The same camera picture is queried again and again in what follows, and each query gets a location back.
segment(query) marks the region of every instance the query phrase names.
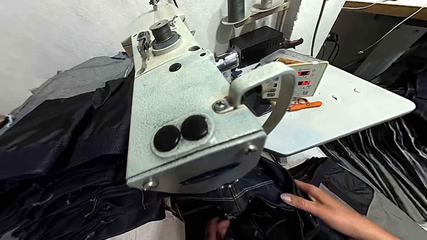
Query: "sewing machine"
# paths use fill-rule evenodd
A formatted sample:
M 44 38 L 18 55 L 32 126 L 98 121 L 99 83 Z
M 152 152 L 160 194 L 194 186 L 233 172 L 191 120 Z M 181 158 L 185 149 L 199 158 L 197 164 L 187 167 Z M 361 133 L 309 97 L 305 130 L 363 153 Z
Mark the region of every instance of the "sewing machine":
M 239 50 L 214 55 L 202 49 L 171 4 L 155 5 L 130 29 L 122 42 L 135 64 L 128 186 L 204 193 L 255 167 L 290 104 L 296 71 L 272 62 L 230 84 L 222 72 L 239 65 Z M 241 99 L 256 87 L 268 91 L 275 78 L 279 99 L 261 126 Z

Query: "fingernail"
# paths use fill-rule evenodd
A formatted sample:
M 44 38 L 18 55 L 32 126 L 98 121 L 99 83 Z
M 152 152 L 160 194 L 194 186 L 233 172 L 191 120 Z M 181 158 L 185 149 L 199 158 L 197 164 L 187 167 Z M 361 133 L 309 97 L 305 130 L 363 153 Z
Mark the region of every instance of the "fingernail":
M 291 196 L 289 196 L 289 194 L 287 193 L 282 193 L 282 195 L 280 195 L 280 197 L 282 198 L 282 200 L 287 203 L 287 204 L 291 204 Z

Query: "control panel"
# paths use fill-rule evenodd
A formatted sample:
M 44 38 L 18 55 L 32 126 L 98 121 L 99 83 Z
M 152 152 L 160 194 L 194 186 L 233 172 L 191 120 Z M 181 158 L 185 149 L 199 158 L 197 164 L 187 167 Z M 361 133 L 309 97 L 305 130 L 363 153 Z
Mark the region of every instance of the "control panel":
M 261 60 L 262 64 L 272 61 L 280 61 L 293 68 L 297 72 L 297 84 L 293 97 L 311 97 L 322 79 L 328 66 L 327 61 L 322 61 L 311 56 L 296 53 L 289 50 L 278 50 Z M 279 78 L 273 79 L 273 88 L 263 93 L 263 98 L 278 98 L 280 92 Z
M 297 71 L 297 84 L 295 86 L 293 97 L 313 96 L 320 79 L 326 70 L 326 64 L 316 64 L 309 66 L 290 66 Z M 273 79 L 273 88 L 263 94 L 263 98 L 278 98 L 280 91 L 279 78 Z

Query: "orange thread snips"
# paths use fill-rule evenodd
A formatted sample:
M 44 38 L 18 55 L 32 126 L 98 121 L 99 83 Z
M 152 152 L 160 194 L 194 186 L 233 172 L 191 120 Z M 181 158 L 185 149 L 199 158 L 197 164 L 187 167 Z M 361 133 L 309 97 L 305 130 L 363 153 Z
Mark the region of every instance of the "orange thread snips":
M 288 111 L 299 111 L 304 108 L 318 108 L 321 105 L 322 105 L 322 102 L 320 101 L 309 102 L 307 99 L 301 97 L 301 98 L 298 98 L 298 103 L 291 104 L 291 107 L 289 108 Z

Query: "black button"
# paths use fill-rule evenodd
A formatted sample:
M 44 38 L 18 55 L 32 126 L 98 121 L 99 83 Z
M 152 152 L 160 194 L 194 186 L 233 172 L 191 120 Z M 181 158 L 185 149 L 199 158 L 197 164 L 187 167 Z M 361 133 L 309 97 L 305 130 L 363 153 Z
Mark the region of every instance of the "black button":
M 188 117 L 181 126 L 182 137 L 196 141 L 204 137 L 208 133 L 208 124 L 206 118 L 200 115 Z
M 180 138 L 181 133 L 177 127 L 164 126 L 154 136 L 154 147 L 160 152 L 168 152 L 178 145 Z
M 180 68 L 181 68 L 181 64 L 179 62 L 177 62 L 177 63 L 172 64 L 169 67 L 169 71 L 175 72 L 175 71 L 178 71 Z

